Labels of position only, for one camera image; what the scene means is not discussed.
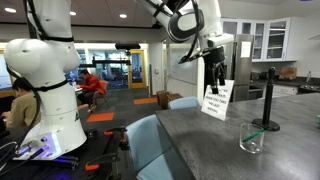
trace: refrigerator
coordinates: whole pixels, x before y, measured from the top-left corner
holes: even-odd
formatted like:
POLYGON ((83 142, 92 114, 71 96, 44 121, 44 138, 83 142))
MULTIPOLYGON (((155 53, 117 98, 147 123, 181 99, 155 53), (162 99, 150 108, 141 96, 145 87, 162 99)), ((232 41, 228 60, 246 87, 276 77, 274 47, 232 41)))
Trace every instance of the refrigerator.
POLYGON ((253 52, 253 35, 237 34, 234 42, 225 45, 226 79, 234 80, 230 102, 249 99, 253 52))

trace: clear glass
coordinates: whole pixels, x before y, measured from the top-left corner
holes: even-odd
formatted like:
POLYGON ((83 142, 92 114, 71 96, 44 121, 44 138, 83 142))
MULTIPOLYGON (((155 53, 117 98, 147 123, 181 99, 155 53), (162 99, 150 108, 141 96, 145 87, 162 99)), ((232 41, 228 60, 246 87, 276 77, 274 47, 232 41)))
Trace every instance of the clear glass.
POLYGON ((250 153, 262 152, 264 131, 261 127, 250 123, 243 123, 240 126, 240 147, 250 153))
POLYGON ((253 59, 261 59, 264 24, 257 23, 254 34, 253 59))
POLYGON ((223 32, 228 34, 237 34, 237 22, 223 22, 223 32))
POLYGON ((282 58, 282 50, 286 31, 286 21, 271 23, 267 58, 282 58))
POLYGON ((250 34, 251 32, 251 23, 242 23, 242 34, 250 34))

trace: kitchen counter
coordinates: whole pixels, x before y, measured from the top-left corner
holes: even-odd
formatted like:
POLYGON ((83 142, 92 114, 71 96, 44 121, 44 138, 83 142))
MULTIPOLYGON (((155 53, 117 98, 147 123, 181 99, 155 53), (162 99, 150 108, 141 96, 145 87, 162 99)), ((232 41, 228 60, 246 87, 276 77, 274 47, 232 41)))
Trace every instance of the kitchen counter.
POLYGON ((157 111, 173 147, 194 179, 319 179, 319 94, 272 100, 270 119, 280 131, 267 131, 261 154, 239 146, 242 123, 262 118, 263 100, 230 103, 226 121, 200 108, 157 111))

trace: blue chair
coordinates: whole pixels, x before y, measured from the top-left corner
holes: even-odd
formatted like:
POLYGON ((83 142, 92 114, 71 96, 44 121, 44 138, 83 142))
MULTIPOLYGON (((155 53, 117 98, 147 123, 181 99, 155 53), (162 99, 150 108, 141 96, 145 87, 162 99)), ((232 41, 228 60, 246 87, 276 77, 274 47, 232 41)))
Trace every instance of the blue chair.
POLYGON ((192 179, 155 115, 142 118, 126 129, 138 179, 192 179))
POLYGON ((194 96, 175 99, 168 103, 168 109, 181 109, 189 107, 199 107, 200 103, 194 96))

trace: black stand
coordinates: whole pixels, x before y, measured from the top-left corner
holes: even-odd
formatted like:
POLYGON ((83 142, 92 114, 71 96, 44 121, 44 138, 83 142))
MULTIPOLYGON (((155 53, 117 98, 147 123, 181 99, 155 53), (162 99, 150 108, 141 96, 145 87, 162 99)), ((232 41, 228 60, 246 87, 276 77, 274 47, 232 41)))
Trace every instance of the black stand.
POLYGON ((270 121, 270 110, 272 102, 272 92, 273 92, 273 78, 274 78, 275 68, 272 67, 269 69, 269 80, 266 90, 266 98, 264 101, 264 110, 262 119, 254 119, 252 124, 260 126, 267 131, 279 131, 280 126, 278 123, 270 121))

